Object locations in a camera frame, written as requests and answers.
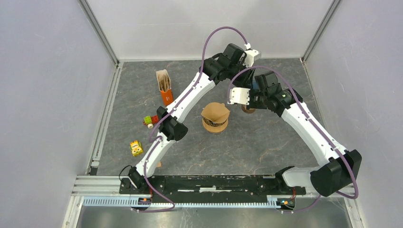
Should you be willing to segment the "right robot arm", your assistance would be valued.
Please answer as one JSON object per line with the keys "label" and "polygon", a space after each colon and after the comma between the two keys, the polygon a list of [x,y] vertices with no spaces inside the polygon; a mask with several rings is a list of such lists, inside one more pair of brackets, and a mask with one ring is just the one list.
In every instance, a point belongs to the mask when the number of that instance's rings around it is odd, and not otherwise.
{"label": "right robot arm", "polygon": [[318,163],[316,167],[281,171],[281,177],[274,181],[277,192],[286,194],[293,187],[312,187],[324,197],[337,193],[349,199],[358,198],[356,178],[362,155],[334,139],[294,89],[283,89],[276,74],[269,71],[254,77],[249,96],[248,107],[277,114],[297,132]]}

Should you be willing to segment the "blue plastic dripper cone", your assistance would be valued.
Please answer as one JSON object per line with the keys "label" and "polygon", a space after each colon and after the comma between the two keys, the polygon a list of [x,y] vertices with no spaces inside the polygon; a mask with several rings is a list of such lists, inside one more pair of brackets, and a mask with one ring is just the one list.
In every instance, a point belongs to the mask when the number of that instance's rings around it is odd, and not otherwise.
{"label": "blue plastic dripper cone", "polygon": [[259,87],[258,87],[257,82],[256,82],[255,79],[252,80],[252,84],[251,84],[251,85],[252,85],[252,89],[258,90]]}

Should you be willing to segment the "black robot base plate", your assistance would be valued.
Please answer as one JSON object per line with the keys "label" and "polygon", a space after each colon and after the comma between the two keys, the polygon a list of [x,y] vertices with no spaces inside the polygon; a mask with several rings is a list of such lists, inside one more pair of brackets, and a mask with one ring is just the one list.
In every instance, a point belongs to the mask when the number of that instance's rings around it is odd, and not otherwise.
{"label": "black robot base plate", "polygon": [[122,178],[120,194],[151,194],[153,203],[263,203],[267,196],[305,195],[304,187],[289,187],[274,175],[162,176],[149,178],[137,189]]}

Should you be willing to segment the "wooden dripper ring holder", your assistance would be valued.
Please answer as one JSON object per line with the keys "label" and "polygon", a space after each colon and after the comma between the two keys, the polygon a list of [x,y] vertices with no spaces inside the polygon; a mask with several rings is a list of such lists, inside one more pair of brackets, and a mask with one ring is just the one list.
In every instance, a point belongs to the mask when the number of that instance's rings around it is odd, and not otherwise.
{"label": "wooden dripper ring holder", "polygon": [[243,112],[245,112],[247,114],[252,114],[252,113],[254,113],[256,111],[256,109],[254,109],[254,108],[249,108],[248,109],[247,106],[245,106],[245,105],[242,105],[241,109],[242,109]]}

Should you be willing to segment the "brown paper coffee filter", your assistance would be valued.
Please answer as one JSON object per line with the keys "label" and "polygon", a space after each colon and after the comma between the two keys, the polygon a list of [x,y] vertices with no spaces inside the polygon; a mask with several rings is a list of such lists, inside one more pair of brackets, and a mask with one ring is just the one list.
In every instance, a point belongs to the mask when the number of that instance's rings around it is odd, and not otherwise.
{"label": "brown paper coffee filter", "polygon": [[228,119],[230,110],[225,106],[224,103],[212,102],[205,106],[201,115],[202,117],[210,119],[213,122],[222,123]]}

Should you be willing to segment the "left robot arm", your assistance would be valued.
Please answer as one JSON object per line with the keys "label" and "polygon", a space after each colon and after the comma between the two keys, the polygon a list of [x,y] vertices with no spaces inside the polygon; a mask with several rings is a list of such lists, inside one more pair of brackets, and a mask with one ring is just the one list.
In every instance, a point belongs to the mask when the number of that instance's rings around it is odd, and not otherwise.
{"label": "left robot arm", "polygon": [[157,164],[170,147],[187,134],[188,128],[183,122],[189,111],[206,93],[219,82],[233,79],[236,74],[250,77],[251,74],[245,69],[253,66],[254,61],[261,57],[261,53],[251,49],[250,44],[247,44],[246,48],[247,50],[243,50],[230,43],[222,53],[205,59],[186,89],[170,105],[157,109],[160,121],[156,126],[156,138],[142,160],[131,168],[128,174],[133,190],[141,194],[149,189],[147,178],[154,174]]}

